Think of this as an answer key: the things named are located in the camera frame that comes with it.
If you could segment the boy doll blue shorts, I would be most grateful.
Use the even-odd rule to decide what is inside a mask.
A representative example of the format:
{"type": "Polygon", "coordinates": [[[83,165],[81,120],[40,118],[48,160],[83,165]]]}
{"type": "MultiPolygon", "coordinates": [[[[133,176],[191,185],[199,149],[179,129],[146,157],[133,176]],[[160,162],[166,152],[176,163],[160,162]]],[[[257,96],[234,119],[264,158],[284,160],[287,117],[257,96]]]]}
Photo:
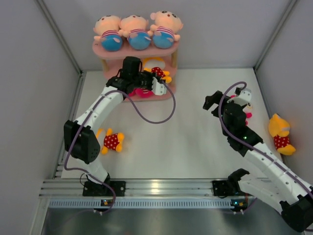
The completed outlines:
{"type": "Polygon", "coordinates": [[[119,32],[135,50],[145,50],[151,43],[147,27],[149,20],[139,15],[129,15],[119,23],[119,32]]]}
{"type": "Polygon", "coordinates": [[[182,30],[181,19],[170,11],[157,11],[150,14],[154,23],[150,26],[152,41],[157,48],[168,49],[180,40],[178,32],[182,30]]]}
{"type": "Polygon", "coordinates": [[[94,40],[99,42],[106,51],[118,51],[123,40],[119,33],[121,18],[115,15],[106,15],[99,18],[93,28],[94,40]]]}

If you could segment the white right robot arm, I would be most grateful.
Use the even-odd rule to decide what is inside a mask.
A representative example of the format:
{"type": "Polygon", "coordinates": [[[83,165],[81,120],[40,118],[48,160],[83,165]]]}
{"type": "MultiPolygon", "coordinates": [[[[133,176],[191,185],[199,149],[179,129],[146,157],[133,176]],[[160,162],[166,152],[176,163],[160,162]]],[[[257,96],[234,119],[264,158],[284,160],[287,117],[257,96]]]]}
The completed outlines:
{"type": "Polygon", "coordinates": [[[203,109],[209,110],[217,104],[212,115],[220,119],[230,147],[268,178],[263,181],[240,168],[228,176],[228,188],[233,194],[242,192],[256,197],[275,209],[293,230],[303,232],[313,223],[313,187],[292,172],[246,125],[243,109],[249,97],[230,98],[216,91],[206,96],[203,105],[203,109]]]}

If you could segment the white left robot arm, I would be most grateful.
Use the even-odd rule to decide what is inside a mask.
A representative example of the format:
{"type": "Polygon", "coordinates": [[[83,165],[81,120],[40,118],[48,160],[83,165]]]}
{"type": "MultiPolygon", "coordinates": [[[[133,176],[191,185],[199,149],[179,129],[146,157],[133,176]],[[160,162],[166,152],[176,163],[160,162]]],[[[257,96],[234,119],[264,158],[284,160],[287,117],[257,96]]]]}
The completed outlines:
{"type": "Polygon", "coordinates": [[[137,88],[144,88],[154,94],[165,92],[160,76],[155,72],[142,70],[142,61],[133,56],[123,60],[122,68],[110,78],[99,97],[76,120],[64,124],[64,144],[67,156],[81,165],[78,170],[85,173],[93,189],[99,195],[109,193],[110,175],[99,160],[101,150],[96,133],[111,111],[137,88]]]}

